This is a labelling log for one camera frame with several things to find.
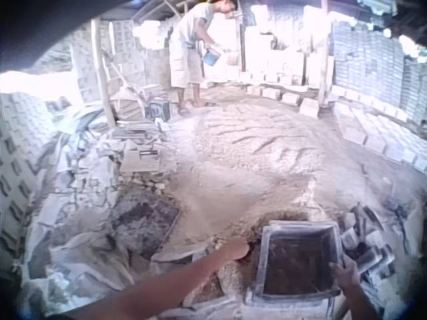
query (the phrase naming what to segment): hand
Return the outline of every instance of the hand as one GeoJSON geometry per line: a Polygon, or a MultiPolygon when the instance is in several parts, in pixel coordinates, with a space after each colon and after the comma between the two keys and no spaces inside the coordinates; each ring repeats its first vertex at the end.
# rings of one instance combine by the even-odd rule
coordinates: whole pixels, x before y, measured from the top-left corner
{"type": "Polygon", "coordinates": [[[346,292],[352,288],[360,287],[360,277],[358,266],[352,258],[344,255],[344,263],[346,264],[345,268],[336,263],[330,263],[330,267],[341,290],[346,292]]]}
{"type": "Polygon", "coordinates": [[[218,249],[219,253],[224,255],[224,259],[238,260],[245,257],[249,251],[249,245],[244,238],[236,237],[229,240],[225,245],[218,249]]]}

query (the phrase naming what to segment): person's left hand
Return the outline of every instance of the person's left hand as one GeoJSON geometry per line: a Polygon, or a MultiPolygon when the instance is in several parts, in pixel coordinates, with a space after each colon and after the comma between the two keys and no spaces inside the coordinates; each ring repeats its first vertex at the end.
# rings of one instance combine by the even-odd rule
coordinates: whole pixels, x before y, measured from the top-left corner
{"type": "Polygon", "coordinates": [[[246,239],[236,237],[220,247],[218,251],[221,251],[227,260],[238,260],[248,254],[249,245],[246,242],[246,239]]]}

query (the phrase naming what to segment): white t-shirt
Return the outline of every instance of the white t-shirt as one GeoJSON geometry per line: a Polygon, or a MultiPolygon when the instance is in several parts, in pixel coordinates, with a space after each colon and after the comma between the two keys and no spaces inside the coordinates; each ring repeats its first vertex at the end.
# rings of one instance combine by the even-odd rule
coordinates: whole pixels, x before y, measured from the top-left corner
{"type": "Polygon", "coordinates": [[[205,29],[207,29],[214,18],[214,5],[211,3],[200,3],[188,11],[173,30],[171,38],[179,39],[189,48],[194,48],[195,42],[200,40],[195,33],[195,25],[199,18],[205,20],[205,29]]]}

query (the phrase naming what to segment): dirt floor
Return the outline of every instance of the dirt floor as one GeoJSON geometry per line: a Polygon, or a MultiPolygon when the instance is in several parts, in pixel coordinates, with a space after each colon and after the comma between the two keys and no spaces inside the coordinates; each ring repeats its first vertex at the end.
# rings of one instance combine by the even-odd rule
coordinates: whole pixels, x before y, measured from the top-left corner
{"type": "MultiPolygon", "coordinates": [[[[170,186],[181,217],[164,252],[233,235],[254,239],[268,219],[337,220],[359,201],[387,223],[381,205],[385,195],[418,205],[424,198],[427,176],[343,140],[329,109],[312,119],[297,107],[250,96],[237,85],[201,95],[218,106],[188,104],[191,116],[171,123],[179,167],[170,186]]],[[[389,302],[386,316],[402,305],[419,274],[418,260],[405,256],[395,233],[388,242],[397,262],[392,290],[382,296],[389,302]]],[[[235,319],[244,314],[230,308],[235,319]]]]}

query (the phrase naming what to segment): wooden pole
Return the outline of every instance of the wooden pole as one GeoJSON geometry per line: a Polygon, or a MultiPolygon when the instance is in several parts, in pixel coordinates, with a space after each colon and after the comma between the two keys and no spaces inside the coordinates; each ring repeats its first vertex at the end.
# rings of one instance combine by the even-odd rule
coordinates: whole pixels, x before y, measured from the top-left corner
{"type": "Polygon", "coordinates": [[[104,106],[105,116],[107,116],[108,126],[111,129],[116,126],[116,123],[113,109],[109,103],[107,77],[105,76],[105,70],[102,65],[101,32],[99,30],[99,25],[99,18],[94,18],[91,20],[93,63],[95,64],[96,77],[98,80],[99,94],[101,95],[102,105],[104,106]]]}
{"type": "MultiPolygon", "coordinates": [[[[326,21],[329,23],[329,1],[322,0],[322,10],[324,15],[326,16],[326,21]]],[[[322,53],[321,53],[321,61],[320,61],[320,89],[319,89],[319,97],[318,102],[319,106],[322,106],[325,102],[326,89],[327,89],[327,75],[328,75],[328,58],[329,58],[329,33],[324,35],[322,40],[322,53]]]]}
{"type": "Polygon", "coordinates": [[[172,5],[171,3],[170,3],[170,1],[169,0],[163,0],[163,2],[164,3],[166,3],[166,5],[169,7],[169,8],[171,8],[171,10],[178,16],[178,17],[180,17],[180,18],[182,18],[182,15],[181,15],[181,13],[178,11],[178,9],[176,9],[176,7],[174,6],[174,5],[172,5]]]}

